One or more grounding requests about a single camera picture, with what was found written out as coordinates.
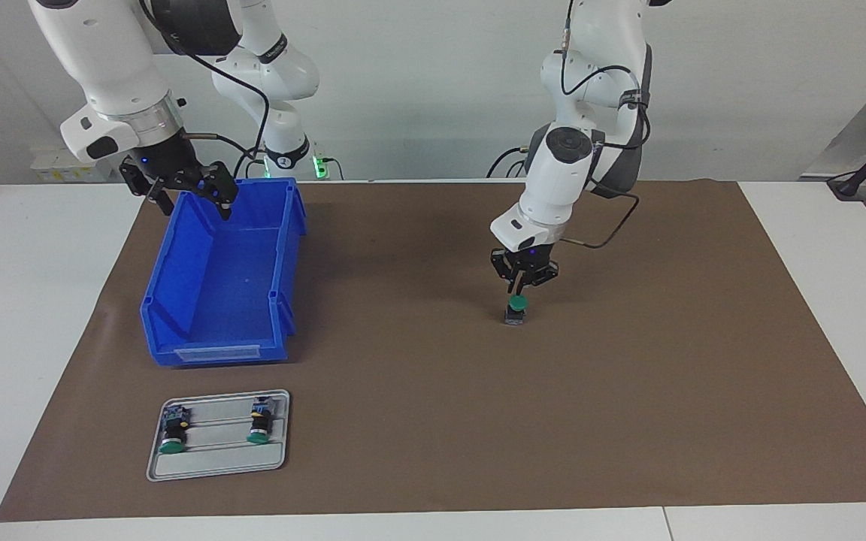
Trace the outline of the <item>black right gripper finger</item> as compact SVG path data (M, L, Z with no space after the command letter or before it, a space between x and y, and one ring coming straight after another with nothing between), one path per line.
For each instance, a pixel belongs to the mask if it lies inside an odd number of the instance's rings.
M154 203L164 216L171 216L174 203L164 190L162 182L151 183L145 173L134 162L121 162L118 171L132 195Z
M238 183L223 162L213 162L199 168L200 180L196 195L206 199L219 213L222 220L230 220L232 205L238 196Z

